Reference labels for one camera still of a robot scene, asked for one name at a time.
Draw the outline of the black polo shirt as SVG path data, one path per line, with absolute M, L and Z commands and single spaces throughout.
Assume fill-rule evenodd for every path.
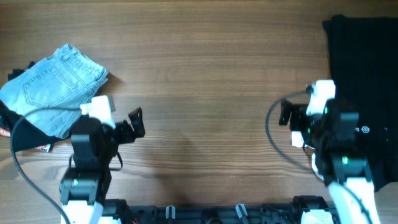
M 379 191 L 397 182 L 397 18 L 334 15 L 322 25 L 336 97 L 358 110 L 356 146 Z

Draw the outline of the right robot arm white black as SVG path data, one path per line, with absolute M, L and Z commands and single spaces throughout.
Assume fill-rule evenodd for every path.
M 312 171 L 328 188 L 341 223 L 379 223 L 367 157 L 356 146 L 359 114 L 345 100 L 327 100 L 320 113 L 308 105 L 281 102 L 279 123 L 297 133 L 292 144 L 310 147 Z

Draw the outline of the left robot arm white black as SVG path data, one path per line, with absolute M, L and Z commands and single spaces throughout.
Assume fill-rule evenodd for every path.
M 60 201 L 67 223 L 140 223 L 125 199 L 107 199 L 119 145 L 144 137 L 142 109 L 115 127 L 83 115 L 73 126 L 73 154 L 60 182 Z

